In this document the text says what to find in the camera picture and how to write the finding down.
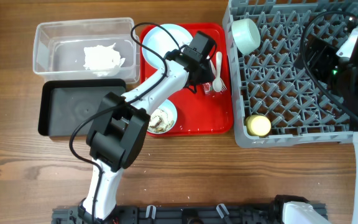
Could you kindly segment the light blue rice bowl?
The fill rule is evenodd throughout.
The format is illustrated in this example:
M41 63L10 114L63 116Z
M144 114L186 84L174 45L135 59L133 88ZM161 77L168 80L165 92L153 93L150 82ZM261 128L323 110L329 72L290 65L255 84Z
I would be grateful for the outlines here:
M151 134L165 134L176 124L178 113L170 100L165 100L151 115L147 131Z

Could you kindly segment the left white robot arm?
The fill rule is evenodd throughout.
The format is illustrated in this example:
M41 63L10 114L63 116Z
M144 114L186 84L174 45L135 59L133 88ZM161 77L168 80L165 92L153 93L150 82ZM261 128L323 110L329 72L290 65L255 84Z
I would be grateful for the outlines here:
M88 196L79 206L86 223L104 223L116 207L116 193L124 169L139 155L151 114L171 95L213 79L209 66L217 50L214 39L198 31L190 44L168 51L158 69L137 88L121 96L108 93L98 112L83 121L73 132L90 124L86 143L90 147L93 176Z

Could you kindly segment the rice and food scraps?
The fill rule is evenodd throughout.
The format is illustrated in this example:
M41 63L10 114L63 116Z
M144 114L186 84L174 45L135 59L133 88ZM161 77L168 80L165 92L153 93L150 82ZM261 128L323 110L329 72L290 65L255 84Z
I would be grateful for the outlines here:
M170 110L157 108L150 117L148 131L164 133L173 127L174 117Z

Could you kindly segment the red snack wrapper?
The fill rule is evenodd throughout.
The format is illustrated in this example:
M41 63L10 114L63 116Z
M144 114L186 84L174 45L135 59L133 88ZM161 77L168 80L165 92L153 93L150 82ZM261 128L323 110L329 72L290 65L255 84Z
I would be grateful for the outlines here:
M211 82L202 84L205 95L210 95L213 92L213 84Z

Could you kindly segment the yellow plastic cup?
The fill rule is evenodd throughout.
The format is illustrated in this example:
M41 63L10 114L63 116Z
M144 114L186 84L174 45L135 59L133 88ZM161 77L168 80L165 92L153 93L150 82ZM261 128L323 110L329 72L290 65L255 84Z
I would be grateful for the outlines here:
M271 122L266 116L251 115L246 118L247 132L251 136L266 136L271 128Z

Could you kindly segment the green bowl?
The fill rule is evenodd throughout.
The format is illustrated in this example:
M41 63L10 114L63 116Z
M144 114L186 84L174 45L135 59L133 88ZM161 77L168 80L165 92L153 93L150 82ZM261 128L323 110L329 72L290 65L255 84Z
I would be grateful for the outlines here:
M260 46L260 32L251 19L241 19L232 23L232 36L237 48L243 55L248 55Z

